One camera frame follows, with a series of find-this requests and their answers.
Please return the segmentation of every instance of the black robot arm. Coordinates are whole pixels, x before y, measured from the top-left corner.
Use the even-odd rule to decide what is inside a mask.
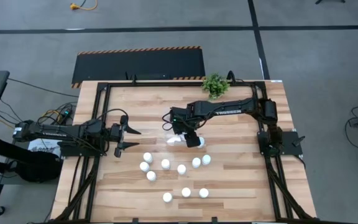
[[[170,123],[175,134],[185,135],[188,147],[195,147],[200,145],[200,139],[195,131],[204,126],[207,120],[214,116],[243,113],[249,114],[257,121],[266,124],[272,149],[281,150],[282,130],[277,126],[277,107],[272,100],[247,98],[220,103],[195,101],[187,104],[186,108],[172,107]]]
[[[19,142],[38,138],[62,140],[58,144],[63,156],[105,156],[108,142],[112,141],[117,142],[114,155],[120,157],[123,150],[139,144],[124,142],[125,132],[140,134],[128,126],[127,116],[121,116],[120,124],[114,123],[111,128],[105,128],[105,125],[99,119],[73,126],[47,125],[28,120],[16,125],[13,138]]]

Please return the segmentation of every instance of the orange and black striped edge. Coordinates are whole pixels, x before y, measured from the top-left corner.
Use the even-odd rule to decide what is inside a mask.
[[[142,52],[142,51],[151,51],[151,50],[182,50],[182,49],[201,49],[200,46],[186,46],[186,47],[152,47],[146,49],[125,49],[125,50],[99,50],[99,51],[90,51],[90,52],[80,52],[77,55],[87,55],[87,54],[113,54],[113,53],[123,53],[123,52]],[[204,80],[205,77],[178,77],[173,78],[174,80]],[[72,88],[81,88],[82,83],[72,83]]]

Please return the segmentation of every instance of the wooden table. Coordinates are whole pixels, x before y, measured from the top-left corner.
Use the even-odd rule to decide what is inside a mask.
[[[83,82],[74,117],[75,124],[91,118],[97,83]],[[268,97],[277,103],[278,125],[284,131],[293,129],[283,83],[266,81],[266,87]],[[217,101],[240,100],[251,94],[249,87],[230,87]],[[132,218],[139,218],[140,222],[210,222],[211,217],[217,217],[219,221],[275,220],[265,162],[259,153],[256,138],[258,125],[251,116],[217,116],[209,120],[197,130],[199,136],[206,140],[206,147],[202,149],[165,144],[167,132],[162,129],[162,115],[171,106],[184,108],[192,101],[207,99],[208,94],[203,93],[200,87],[111,89],[108,109],[121,108],[127,111],[130,126],[142,135],[125,136],[126,141],[139,142],[140,145],[128,148],[121,158],[113,155],[114,142],[108,156],[101,158],[92,222],[131,222]],[[119,111],[109,113],[106,126],[119,122],[120,116]],[[155,182],[149,182],[145,173],[139,169],[145,152],[151,152],[154,157],[151,169],[157,174]],[[212,157],[210,165],[192,168],[192,159],[205,154]],[[171,161],[170,170],[162,170],[162,159]],[[67,205],[76,160],[76,157],[70,157],[64,162],[52,218],[59,215]],[[307,213],[316,216],[303,164],[293,156],[282,156],[282,161],[289,191]],[[81,164],[74,192],[78,186]],[[176,168],[179,164],[186,165],[188,171],[185,175],[178,175]],[[181,196],[184,187],[191,189],[190,198]],[[209,190],[209,197],[202,199],[198,197],[198,191],[204,187]],[[284,217],[282,195],[277,191]],[[173,194],[171,203],[162,200],[165,192]],[[87,195],[81,204],[80,218],[85,214]]]

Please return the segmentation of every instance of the potted plant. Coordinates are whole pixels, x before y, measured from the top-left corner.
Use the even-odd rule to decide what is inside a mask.
[[[221,77],[218,73],[214,73],[204,80],[201,86],[203,90],[209,92],[209,99],[215,100],[224,94],[229,88],[229,84],[226,79]]]

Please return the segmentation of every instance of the desk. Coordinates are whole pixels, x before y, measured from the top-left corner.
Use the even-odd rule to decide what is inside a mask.
[[[83,82],[74,117],[75,124],[91,118],[97,84]],[[278,125],[284,131],[292,130],[294,127],[283,83],[266,81],[265,84],[268,97],[277,103]],[[218,101],[244,99],[251,94],[250,88],[230,87]],[[126,141],[139,142],[140,145],[128,148],[121,158],[114,157],[111,151],[101,158],[92,222],[131,222],[132,218],[139,218],[140,222],[210,222],[211,217],[217,217],[220,222],[275,220],[265,162],[256,138],[259,129],[251,116],[218,116],[209,120],[203,128],[197,130],[206,140],[206,147],[202,149],[165,144],[162,115],[171,106],[185,107],[192,101],[207,99],[208,94],[203,93],[198,86],[111,89],[108,109],[121,108],[127,111],[129,125],[142,135],[125,136]],[[118,111],[109,113],[106,126],[118,122],[120,115]],[[114,147],[115,143],[112,142],[111,150]],[[151,170],[157,174],[156,182],[149,182],[139,169],[145,152],[151,152],[154,156]],[[212,157],[210,165],[193,169],[191,160],[205,154]],[[170,170],[162,170],[162,159],[172,162]],[[70,157],[63,164],[51,218],[57,217],[67,205],[76,161],[77,157]],[[303,164],[293,156],[282,156],[282,161],[289,191],[307,213],[316,216]],[[179,164],[186,165],[186,175],[178,175],[175,171]],[[184,187],[192,190],[190,198],[181,197],[180,192]],[[203,187],[209,190],[206,199],[197,196]],[[165,192],[173,194],[171,203],[163,202],[162,195]],[[278,197],[284,217],[285,209],[279,191]],[[85,214],[86,198],[81,203],[80,218]]]

